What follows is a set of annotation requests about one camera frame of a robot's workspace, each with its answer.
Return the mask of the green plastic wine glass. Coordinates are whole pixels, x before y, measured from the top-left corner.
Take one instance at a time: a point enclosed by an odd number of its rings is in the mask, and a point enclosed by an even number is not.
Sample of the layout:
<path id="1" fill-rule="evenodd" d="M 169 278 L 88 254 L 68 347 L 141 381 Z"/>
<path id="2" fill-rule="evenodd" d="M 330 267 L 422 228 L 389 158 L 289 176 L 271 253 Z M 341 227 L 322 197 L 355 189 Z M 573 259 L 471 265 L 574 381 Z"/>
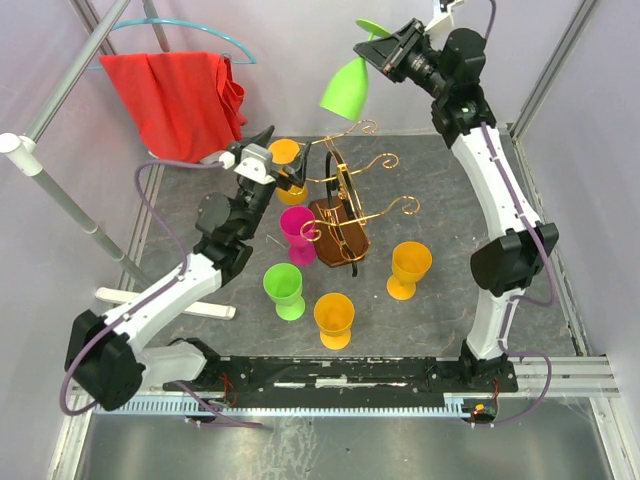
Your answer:
<path id="1" fill-rule="evenodd" d="M 357 121 L 367 102 L 368 90 L 367 62 L 357 55 L 333 75 L 319 106 L 347 120 Z"/>

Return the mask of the pink plastic wine glass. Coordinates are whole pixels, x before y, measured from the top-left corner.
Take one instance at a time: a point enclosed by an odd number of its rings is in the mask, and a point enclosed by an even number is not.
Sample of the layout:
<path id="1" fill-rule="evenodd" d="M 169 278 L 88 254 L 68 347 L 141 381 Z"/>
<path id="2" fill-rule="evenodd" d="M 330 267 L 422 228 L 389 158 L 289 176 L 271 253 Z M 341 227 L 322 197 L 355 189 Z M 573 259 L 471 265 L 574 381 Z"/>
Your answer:
<path id="1" fill-rule="evenodd" d="M 296 266 L 311 265 L 316 259 L 312 229 L 314 213 L 304 206 L 292 206 L 280 216 L 280 229 L 287 241 L 289 259 Z"/>

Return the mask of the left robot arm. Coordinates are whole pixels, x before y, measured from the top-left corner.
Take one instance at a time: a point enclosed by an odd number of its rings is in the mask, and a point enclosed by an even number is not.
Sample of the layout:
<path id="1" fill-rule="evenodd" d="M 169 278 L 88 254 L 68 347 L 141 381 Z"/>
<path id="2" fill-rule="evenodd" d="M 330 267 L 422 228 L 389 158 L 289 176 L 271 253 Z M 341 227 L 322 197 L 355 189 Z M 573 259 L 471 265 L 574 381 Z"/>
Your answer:
<path id="1" fill-rule="evenodd" d="M 248 245 L 276 189 L 301 187 L 306 181 L 310 144 L 294 160 L 272 164 L 269 126 L 220 151 L 214 167 L 234 172 L 237 191 L 220 192 L 200 202 L 193 250 L 183 250 L 178 266 L 130 301 L 102 315 L 87 310 L 73 322 L 65 359 L 66 382 L 75 381 L 94 404 L 106 411 L 125 405 L 143 387 L 190 382 L 199 390 L 215 387 L 221 368 L 214 352 L 199 340 L 152 348 L 153 337 L 176 317 L 226 286 L 244 269 Z"/>

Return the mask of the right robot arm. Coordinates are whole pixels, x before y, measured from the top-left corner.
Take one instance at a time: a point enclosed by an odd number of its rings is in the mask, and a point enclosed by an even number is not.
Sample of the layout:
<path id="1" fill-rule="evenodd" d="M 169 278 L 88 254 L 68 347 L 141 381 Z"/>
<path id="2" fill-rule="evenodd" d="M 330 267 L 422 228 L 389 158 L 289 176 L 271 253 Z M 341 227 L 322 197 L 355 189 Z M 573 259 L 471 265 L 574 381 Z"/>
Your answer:
<path id="1" fill-rule="evenodd" d="M 496 119 L 481 86 L 487 39 L 468 28 L 452 30 L 440 49 L 417 19 L 394 33 L 360 20 L 370 38 L 356 54 L 394 83 L 411 80 L 433 99 L 432 122 L 464 168 L 480 203 L 489 241 L 472 254 L 471 273 L 479 298 L 470 333 L 453 371 L 478 391 L 505 372 L 508 333 L 519 302 L 559 240 L 543 223 L 518 185 L 500 143 Z"/>

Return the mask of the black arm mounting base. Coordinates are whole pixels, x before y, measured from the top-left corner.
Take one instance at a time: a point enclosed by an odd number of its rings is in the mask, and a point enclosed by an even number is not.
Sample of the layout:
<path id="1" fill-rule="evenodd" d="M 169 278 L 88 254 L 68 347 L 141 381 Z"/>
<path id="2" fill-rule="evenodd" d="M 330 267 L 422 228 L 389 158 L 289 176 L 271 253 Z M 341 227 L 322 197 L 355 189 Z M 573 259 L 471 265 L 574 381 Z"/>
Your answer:
<path id="1" fill-rule="evenodd" d="M 441 407 L 446 393 L 518 391 L 512 362 L 475 372 L 435 357 L 216 357 L 186 385 L 236 408 Z"/>

